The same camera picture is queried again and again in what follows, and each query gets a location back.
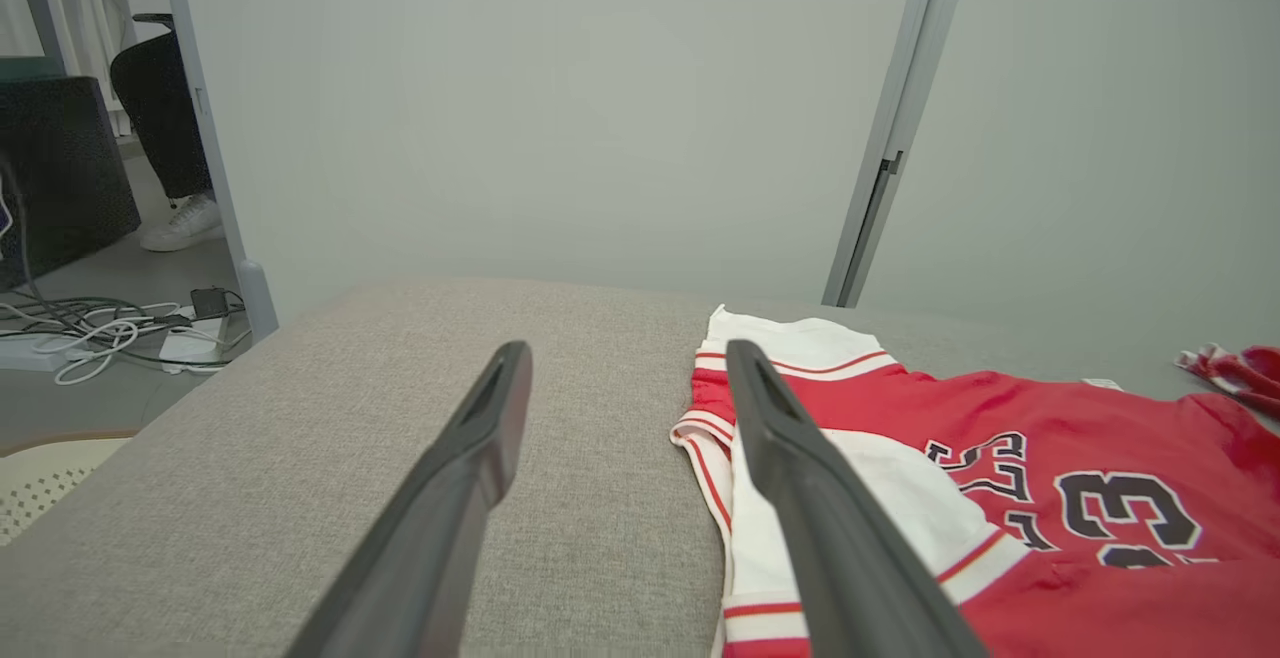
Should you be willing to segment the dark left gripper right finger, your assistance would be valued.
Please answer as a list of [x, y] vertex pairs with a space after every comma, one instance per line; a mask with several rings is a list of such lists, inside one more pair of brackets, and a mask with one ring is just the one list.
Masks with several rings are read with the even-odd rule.
[[726, 366], [745, 465], [782, 529], [815, 657], [987, 649], [758, 344]]

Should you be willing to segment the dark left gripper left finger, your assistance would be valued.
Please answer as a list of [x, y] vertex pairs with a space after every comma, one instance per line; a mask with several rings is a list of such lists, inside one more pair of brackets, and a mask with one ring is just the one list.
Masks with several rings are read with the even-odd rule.
[[489, 515], [518, 470], [531, 388], [530, 344], [500, 344], [288, 655], [460, 654]]

